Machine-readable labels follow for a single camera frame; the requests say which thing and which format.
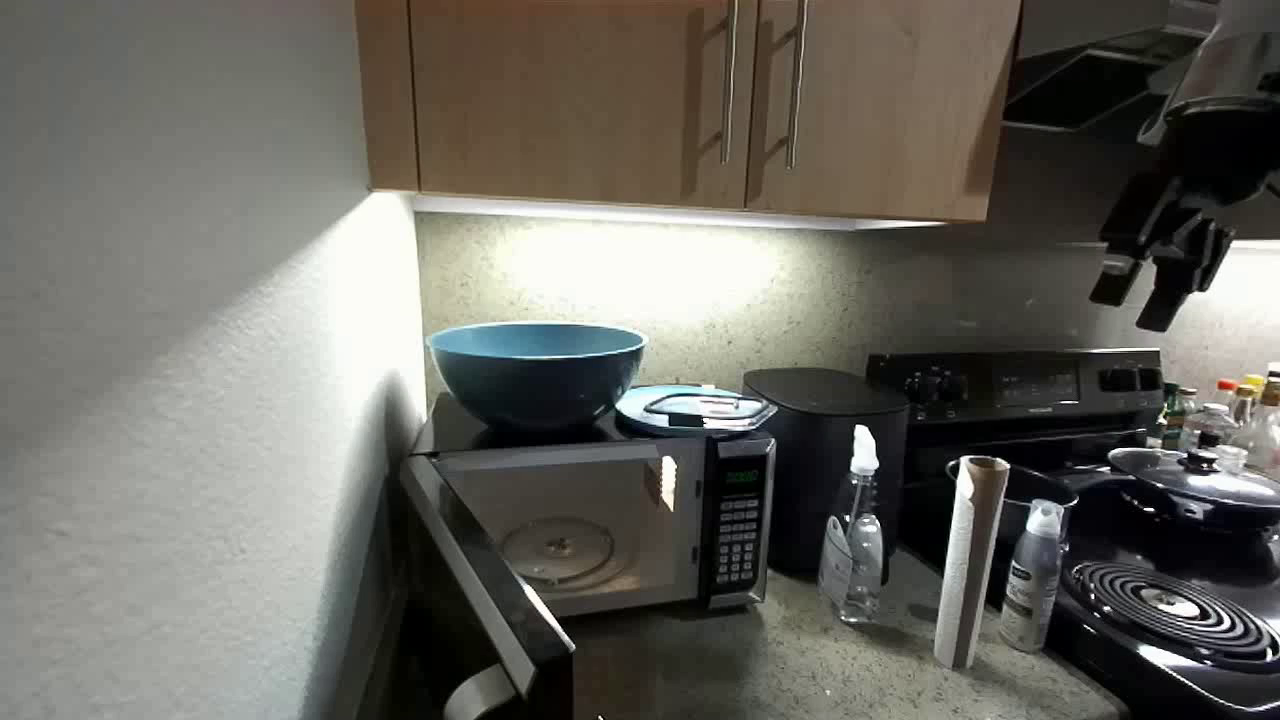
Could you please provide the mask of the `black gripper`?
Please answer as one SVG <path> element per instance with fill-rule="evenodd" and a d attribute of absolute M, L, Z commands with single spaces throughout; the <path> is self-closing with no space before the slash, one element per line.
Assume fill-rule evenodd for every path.
<path fill-rule="evenodd" d="M 1167 333 L 1190 294 L 1206 294 L 1241 213 L 1273 191 L 1280 168 L 1280 70 L 1273 60 L 1196 60 L 1148 121 L 1150 165 L 1130 176 L 1098 225 L 1104 266 L 1092 303 L 1119 310 L 1150 254 L 1163 208 L 1196 208 L 1190 219 L 1150 254 L 1154 283 L 1135 325 Z"/>

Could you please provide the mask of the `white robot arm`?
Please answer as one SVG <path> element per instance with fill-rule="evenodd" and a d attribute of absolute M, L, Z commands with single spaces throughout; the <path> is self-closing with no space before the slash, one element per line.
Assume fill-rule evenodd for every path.
<path fill-rule="evenodd" d="M 1221 0 L 1215 25 L 1154 118 L 1154 159 L 1098 225 L 1092 303 L 1119 310 L 1143 266 L 1150 298 L 1135 325 L 1167 333 L 1206 294 L 1236 234 L 1226 213 L 1280 171 L 1280 0 Z"/>

